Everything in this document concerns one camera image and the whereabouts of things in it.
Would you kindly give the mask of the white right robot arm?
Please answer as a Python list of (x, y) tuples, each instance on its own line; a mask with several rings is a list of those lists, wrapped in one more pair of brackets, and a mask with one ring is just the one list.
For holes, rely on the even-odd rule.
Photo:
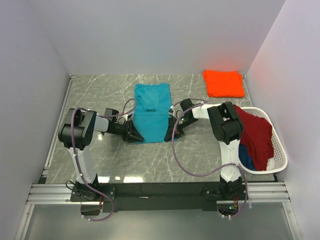
[[(221, 104), (208, 104), (206, 100), (199, 99), (194, 104), (192, 98), (178, 102), (182, 109), (179, 117), (172, 115), (168, 119), (168, 129), (164, 136), (166, 142), (171, 142), (173, 157), (178, 166), (193, 177), (206, 177), (220, 171), (220, 184), (217, 196), (225, 200), (234, 200), (246, 190), (243, 184), (245, 177), (239, 167), (239, 145), (244, 124), (234, 105), (230, 101)], [(208, 120), (215, 139), (218, 141), (221, 153), (221, 166), (202, 174), (196, 174), (184, 168), (176, 155), (174, 140), (184, 134), (184, 128), (197, 122), (199, 119)]]

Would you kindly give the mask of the teal polo shirt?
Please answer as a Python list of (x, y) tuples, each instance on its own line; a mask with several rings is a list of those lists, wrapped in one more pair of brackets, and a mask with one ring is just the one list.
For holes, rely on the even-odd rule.
[(170, 85), (136, 84), (134, 98), (137, 106), (133, 112), (133, 125), (148, 143), (162, 143), (169, 128), (169, 111), (172, 106)]

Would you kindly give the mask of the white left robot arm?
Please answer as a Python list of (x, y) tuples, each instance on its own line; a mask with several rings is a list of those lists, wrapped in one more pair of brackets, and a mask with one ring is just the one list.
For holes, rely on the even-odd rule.
[(75, 202), (112, 201), (115, 190), (112, 187), (99, 183), (98, 174), (94, 168), (90, 154), (94, 132), (121, 136), (128, 143), (142, 143), (144, 138), (135, 128), (132, 120), (118, 119), (124, 113), (106, 108), (104, 115), (96, 111), (83, 108), (68, 110), (58, 131), (58, 140), (68, 150), (76, 170), (76, 179), (73, 183), (71, 199)]

